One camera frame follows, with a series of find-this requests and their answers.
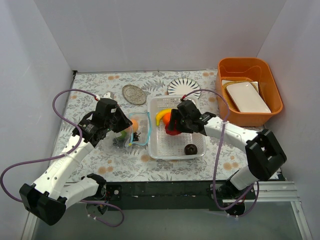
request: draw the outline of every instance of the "dark round fruit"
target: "dark round fruit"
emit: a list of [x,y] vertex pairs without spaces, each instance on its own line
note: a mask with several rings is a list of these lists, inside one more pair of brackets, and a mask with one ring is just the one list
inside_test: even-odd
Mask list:
[[194,144],[188,144],[184,147],[184,153],[185,155],[195,155],[198,153],[197,146]]

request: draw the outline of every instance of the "gray floor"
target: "gray floor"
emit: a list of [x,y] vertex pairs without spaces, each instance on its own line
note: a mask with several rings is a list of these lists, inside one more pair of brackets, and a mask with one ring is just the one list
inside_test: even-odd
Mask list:
[[[120,214],[103,218],[116,223]],[[84,203],[69,208],[54,226],[38,220],[33,240],[212,240],[212,239],[302,239],[290,202],[258,202],[240,219],[203,210],[127,210],[124,223],[116,228],[88,218]]]

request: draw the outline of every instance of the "plastic bin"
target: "plastic bin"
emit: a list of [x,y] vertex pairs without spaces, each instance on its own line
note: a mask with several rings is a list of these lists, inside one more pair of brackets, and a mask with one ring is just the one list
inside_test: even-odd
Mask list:
[[[205,155],[206,138],[200,133],[180,133],[176,136],[166,134],[165,124],[160,121],[160,125],[156,125],[156,115],[163,109],[177,109],[180,99],[183,95],[164,95],[156,96],[148,103],[148,112],[150,112],[151,135],[148,142],[149,155],[154,159],[163,160],[182,160],[194,159]],[[188,96],[194,104],[198,106],[198,99],[194,96]],[[197,154],[185,155],[185,146],[194,144],[197,147]]]
[[[239,112],[230,108],[228,121],[241,127],[259,127],[272,116],[281,112],[283,103],[275,80],[268,64],[256,57],[228,57],[218,64],[215,90],[224,98],[227,92],[223,89],[222,80],[258,82],[259,94],[267,104],[271,113]],[[220,117],[223,119],[228,112],[225,103],[218,97]]]

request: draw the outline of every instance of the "striped plate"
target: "striped plate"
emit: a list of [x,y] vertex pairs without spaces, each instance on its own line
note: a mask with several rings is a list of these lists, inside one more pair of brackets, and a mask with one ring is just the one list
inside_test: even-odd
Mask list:
[[[200,85],[195,80],[187,77],[179,77],[168,85],[168,94],[169,95],[185,95],[194,90],[199,90]],[[192,94],[196,98],[199,98],[201,95],[200,91],[197,91]]]

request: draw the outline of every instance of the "round plate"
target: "round plate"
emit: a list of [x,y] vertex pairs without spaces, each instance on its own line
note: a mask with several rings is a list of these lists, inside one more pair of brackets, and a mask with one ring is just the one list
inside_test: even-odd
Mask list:
[[140,87],[135,85],[125,85],[122,88],[122,94],[131,104],[142,105],[147,101],[147,95]]
[[[169,95],[185,95],[199,89],[200,85],[195,80],[187,77],[179,77],[169,83],[167,90]],[[201,92],[197,91],[191,95],[199,98]]]

